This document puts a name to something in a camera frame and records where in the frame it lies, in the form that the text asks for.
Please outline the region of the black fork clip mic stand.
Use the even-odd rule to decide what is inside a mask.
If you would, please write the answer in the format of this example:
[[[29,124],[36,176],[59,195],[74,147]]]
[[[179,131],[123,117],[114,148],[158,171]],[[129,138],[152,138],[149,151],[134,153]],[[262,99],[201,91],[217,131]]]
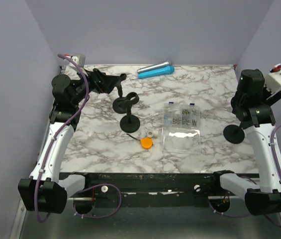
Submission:
[[[125,114],[126,113],[126,109],[123,108],[123,103],[126,101],[126,97],[123,96],[123,89],[122,89],[122,85],[121,82],[126,80],[127,75],[125,73],[122,73],[120,76],[120,80],[117,82],[117,84],[115,85],[117,88],[117,92],[118,92],[118,98],[116,98],[112,104],[113,110],[118,113],[118,114]]]

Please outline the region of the black ring clip mic stand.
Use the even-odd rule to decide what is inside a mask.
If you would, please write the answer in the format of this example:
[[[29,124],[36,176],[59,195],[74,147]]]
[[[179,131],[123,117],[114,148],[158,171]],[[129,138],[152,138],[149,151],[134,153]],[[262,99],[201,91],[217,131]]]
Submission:
[[[139,102],[139,96],[135,92],[130,92],[122,100],[118,100],[118,107],[125,111],[126,116],[120,120],[120,127],[126,133],[134,133],[140,127],[140,120],[133,115],[131,108]]]

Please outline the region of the black shock mount mic stand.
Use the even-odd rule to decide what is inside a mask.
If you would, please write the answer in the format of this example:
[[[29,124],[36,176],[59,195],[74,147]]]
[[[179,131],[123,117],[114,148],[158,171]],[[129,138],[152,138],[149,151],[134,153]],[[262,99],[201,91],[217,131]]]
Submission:
[[[240,144],[241,142],[243,142],[245,138],[245,133],[242,129],[241,124],[239,125],[230,124],[224,128],[223,136],[228,142],[232,144]]]

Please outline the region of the silver microphone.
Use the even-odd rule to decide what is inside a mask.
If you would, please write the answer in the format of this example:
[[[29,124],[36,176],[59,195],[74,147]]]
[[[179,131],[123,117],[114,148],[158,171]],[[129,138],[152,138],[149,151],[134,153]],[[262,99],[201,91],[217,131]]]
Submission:
[[[141,73],[144,73],[144,72],[148,72],[148,71],[164,68],[164,67],[170,66],[170,65],[172,65],[171,60],[166,60],[166,61],[164,61],[162,63],[159,63],[159,64],[154,64],[154,65],[142,67],[140,69],[137,69],[136,72],[137,72],[137,74],[141,74]]]

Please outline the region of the blue microphone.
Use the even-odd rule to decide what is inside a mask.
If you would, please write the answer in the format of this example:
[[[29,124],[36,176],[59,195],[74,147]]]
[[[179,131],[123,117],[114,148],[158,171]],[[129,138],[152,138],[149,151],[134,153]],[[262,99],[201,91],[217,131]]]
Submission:
[[[160,76],[160,75],[169,75],[174,73],[175,68],[174,66],[166,66],[163,68],[159,68],[156,70],[151,70],[147,72],[140,73],[138,75],[139,79],[145,79],[145,78],[150,78],[150,77],[155,77],[155,76]]]

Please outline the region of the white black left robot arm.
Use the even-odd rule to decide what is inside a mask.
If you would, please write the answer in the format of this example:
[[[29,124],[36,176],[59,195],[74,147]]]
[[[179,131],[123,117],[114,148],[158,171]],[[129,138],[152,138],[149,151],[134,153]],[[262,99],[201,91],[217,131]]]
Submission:
[[[49,128],[38,162],[27,179],[20,179],[18,191],[28,211],[36,213],[63,212],[67,199],[77,193],[81,197],[91,192],[91,184],[84,176],[73,174],[59,178],[60,168],[70,139],[78,126],[81,106],[90,92],[110,94],[118,90],[122,97],[122,81],[126,74],[108,75],[94,68],[72,80],[66,74],[52,79],[53,107],[49,114]]]

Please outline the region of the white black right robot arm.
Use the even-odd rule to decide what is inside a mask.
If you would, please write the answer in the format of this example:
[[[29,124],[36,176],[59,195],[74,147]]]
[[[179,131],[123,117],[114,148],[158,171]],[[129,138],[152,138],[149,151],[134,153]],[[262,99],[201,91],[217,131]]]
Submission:
[[[232,113],[239,125],[223,130],[225,139],[240,144],[247,138],[257,162],[260,183],[253,184],[232,171],[214,173],[210,190],[215,195],[230,191],[243,199],[253,216],[281,213],[281,152],[276,136],[276,120],[271,106],[281,99],[281,66],[269,74],[259,69],[241,71],[234,97]]]

